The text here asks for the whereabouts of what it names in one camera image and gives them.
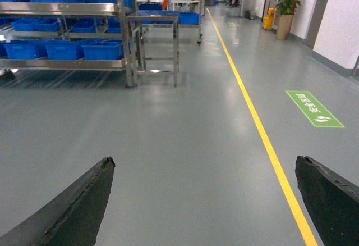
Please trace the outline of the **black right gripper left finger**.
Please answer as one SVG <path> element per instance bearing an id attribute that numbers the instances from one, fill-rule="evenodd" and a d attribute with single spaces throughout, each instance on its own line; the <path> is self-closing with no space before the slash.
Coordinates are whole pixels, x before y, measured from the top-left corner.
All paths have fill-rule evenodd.
<path id="1" fill-rule="evenodd" d="M 94 245 L 115 162 L 100 160 L 40 210 L 1 236 L 1 245 Z"/>

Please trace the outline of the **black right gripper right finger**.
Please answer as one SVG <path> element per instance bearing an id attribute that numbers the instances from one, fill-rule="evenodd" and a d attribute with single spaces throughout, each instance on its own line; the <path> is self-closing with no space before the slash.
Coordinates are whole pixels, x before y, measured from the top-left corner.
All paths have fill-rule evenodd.
<path id="1" fill-rule="evenodd" d="M 324 245 L 358 245 L 358 186 L 308 156 L 295 174 L 303 202 Z"/>

